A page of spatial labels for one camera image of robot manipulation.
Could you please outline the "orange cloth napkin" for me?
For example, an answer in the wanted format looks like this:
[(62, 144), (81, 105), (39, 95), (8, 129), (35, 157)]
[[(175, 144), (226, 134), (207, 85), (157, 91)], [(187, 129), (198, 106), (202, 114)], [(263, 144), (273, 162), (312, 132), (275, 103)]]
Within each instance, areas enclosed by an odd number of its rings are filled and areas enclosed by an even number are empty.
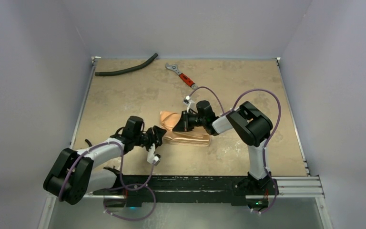
[(180, 120), (181, 115), (176, 112), (160, 111), (161, 128), (166, 130), (163, 142), (172, 145), (183, 146), (209, 146), (211, 136), (201, 127), (195, 127), (189, 132), (173, 132), (174, 126)]

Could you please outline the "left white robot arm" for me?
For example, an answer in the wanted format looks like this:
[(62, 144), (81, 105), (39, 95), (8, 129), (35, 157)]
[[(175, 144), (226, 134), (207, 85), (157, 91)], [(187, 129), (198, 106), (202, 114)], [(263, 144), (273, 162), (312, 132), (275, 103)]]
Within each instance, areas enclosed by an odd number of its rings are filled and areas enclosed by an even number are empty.
[(161, 156), (155, 150), (162, 145), (166, 130), (153, 126), (144, 130), (144, 120), (130, 116), (126, 124), (104, 142), (85, 149), (63, 149), (43, 182), (43, 189), (58, 197), (60, 202), (78, 203), (86, 193), (105, 189), (118, 195), (127, 185), (121, 180), (122, 170), (95, 168), (114, 158), (124, 158), (134, 147), (145, 148), (147, 162), (155, 166)]

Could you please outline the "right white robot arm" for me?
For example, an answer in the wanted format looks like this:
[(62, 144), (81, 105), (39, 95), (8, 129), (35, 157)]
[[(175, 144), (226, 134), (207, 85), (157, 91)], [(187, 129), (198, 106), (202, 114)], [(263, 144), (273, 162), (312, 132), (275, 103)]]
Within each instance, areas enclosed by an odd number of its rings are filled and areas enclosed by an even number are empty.
[(182, 111), (173, 131), (190, 132), (196, 127), (203, 127), (207, 134), (217, 136), (235, 130), (248, 147), (250, 161), (247, 178), (242, 183), (248, 185), (254, 194), (266, 190), (271, 181), (265, 156), (266, 143), (273, 129), (271, 120), (250, 102), (244, 102), (224, 116), (216, 116), (207, 100), (197, 102), (195, 107), (196, 111), (191, 108)]

